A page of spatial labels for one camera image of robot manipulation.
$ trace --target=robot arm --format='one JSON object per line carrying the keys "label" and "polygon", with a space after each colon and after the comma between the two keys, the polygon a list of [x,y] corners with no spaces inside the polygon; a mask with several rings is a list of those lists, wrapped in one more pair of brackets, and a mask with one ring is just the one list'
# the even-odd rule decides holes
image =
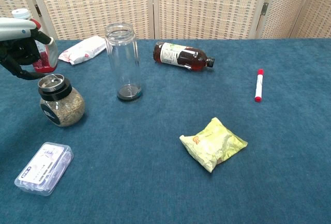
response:
{"label": "robot arm", "polygon": [[28,72],[21,65],[30,65],[40,59],[35,40],[49,44],[52,38],[40,32],[33,21],[0,18],[0,64],[14,76],[34,80],[43,73]]}

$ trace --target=red marker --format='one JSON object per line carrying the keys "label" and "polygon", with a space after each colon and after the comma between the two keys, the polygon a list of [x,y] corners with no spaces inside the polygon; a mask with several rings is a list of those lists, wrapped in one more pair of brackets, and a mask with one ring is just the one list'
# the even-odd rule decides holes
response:
{"label": "red marker", "polygon": [[255,91],[255,101],[262,101],[262,80],[263,80],[263,69],[258,70],[257,89]]}

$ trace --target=blue table surface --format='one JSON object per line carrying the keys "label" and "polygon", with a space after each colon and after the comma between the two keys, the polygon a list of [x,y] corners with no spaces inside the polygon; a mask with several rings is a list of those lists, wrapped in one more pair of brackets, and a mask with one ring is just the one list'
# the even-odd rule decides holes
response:
{"label": "blue table surface", "polygon": [[[331,40],[170,41],[204,50],[214,67],[157,64],[156,41],[139,40],[135,102],[116,98],[105,51],[60,61],[86,102],[67,128],[42,113],[37,81],[0,68],[0,223],[330,223]],[[77,42],[58,41],[59,52]],[[215,116],[248,146],[210,174],[179,136]],[[25,193],[14,179],[47,141],[74,159],[49,197]]]}

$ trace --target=metal hinge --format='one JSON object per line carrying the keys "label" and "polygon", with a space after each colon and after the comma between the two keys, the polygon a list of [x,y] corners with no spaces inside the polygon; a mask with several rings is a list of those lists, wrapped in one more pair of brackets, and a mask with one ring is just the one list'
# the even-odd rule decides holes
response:
{"label": "metal hinge", "polygon": [[37,4],[35,4],[35,8],[36,8],[36,10],[37,10],[38,15],[41,16],[41,12],[40,12],[40,9],[39,9],[39,7],[38,7]]}
{"label": "metal hinge", "polygon": [[264,3],[262,10],[261,10],[261,15],[265,16],[265,13],[267,13],[267,9],[268,9],[269,3]]}

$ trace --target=chip bag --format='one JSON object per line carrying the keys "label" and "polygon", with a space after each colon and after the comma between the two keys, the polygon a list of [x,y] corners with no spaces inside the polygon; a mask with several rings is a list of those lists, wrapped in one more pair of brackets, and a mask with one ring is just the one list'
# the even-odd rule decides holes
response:
{"label": "chip bag", "polygon": [[180,136],[188,153],[207,171],[247,146],[247,142],[229,131],[219,119],[212,121],[194,136]]}

